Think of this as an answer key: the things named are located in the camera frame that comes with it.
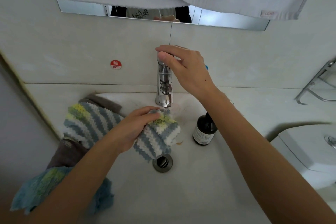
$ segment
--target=wall-mounted shelf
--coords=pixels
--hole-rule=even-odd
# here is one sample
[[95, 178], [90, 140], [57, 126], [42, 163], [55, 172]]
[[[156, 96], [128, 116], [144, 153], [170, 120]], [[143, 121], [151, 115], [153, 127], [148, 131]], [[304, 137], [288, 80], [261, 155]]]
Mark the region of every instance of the wall-mounted shelf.
[[309, 92], [310, 94], [312, 94], [314, 97], [320, 99], [321, 101], [324, 102], [335, 102], [336, 103], [336, 99], [325, 99], [323, 97], [321, 97], [320, 95], [316, 94], [314, 91], [312, 91], [309, 87], [313, 86], [316, 84], [316, 81], [321, 81], [327, 85], [329, 85], [330, 87], [336, 89], [336, 86], [327, 82], [326, 78], [328, 78], [329, 75], [331, 74], [336, 74], [336, 58], [334, 60], [329, 60], [322, 68], [321, 70], [313, 77], [313, 79], [310, 80], [310, 82], [301, 90], [301, 92], [297, 95], [296, 102], [300, 105], [307, 105], [305, 103], [302, 103], [300, 101], [301, 97], [306, 93]]

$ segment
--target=faucet spout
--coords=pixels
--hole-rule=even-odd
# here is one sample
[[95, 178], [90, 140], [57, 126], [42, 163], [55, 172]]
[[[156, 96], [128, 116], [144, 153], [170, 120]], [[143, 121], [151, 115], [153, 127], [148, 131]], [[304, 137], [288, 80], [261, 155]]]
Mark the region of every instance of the faucet spout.
[[173, 103], [172, 72], [160, 60], [157, 60], [157, 87], [155, 103], [168, 108]]

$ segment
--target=white sink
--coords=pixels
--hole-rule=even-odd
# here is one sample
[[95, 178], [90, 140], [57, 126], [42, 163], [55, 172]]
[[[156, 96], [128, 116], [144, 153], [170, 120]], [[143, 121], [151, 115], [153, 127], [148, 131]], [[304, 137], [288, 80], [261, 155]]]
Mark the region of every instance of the white sink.
[[[121, 113], [155, 105], [155, 93], [98, 94], [123, 106]], [[233, 155], [216, 133], [199, 146], [192, 139], [196, 121], [206, 113], [190, 94], [174, 94], [170, 107], [181, 126], [181, 145], [172, 148], [173, 167], [157, 172], [133, 148], [121, 154], [107, 178], [114, 205], [90, 218], [94, 223], [270, 223], [252, 196]]]

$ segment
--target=forearm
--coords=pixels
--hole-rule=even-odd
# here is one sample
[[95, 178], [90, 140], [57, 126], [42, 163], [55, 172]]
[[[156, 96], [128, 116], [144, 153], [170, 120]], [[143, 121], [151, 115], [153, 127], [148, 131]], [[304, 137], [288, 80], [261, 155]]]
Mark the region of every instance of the forearm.
[[114, 141], [107, 134], [85, 154], [46, 200], [32, 211], [28, 223], [75, 223], [86, 210], [118, 155]]
[[328, 205], [219, 90], [200, 99], [272, 223], [336, 223]]

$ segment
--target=mirror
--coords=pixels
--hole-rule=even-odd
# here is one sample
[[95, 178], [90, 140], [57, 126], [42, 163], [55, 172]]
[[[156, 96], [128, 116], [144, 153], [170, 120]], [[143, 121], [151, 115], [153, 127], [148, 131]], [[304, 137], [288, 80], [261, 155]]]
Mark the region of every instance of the mirror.
[[193, 5], [167, 9], [143, 9], [72, 0], [57, 0], [57, 2], [61, 12], [64, 13], [169, 21], [254, 31], [266, 30], [270, 22], [269, 19], [254, 18], [240, 14], [219, 13]]

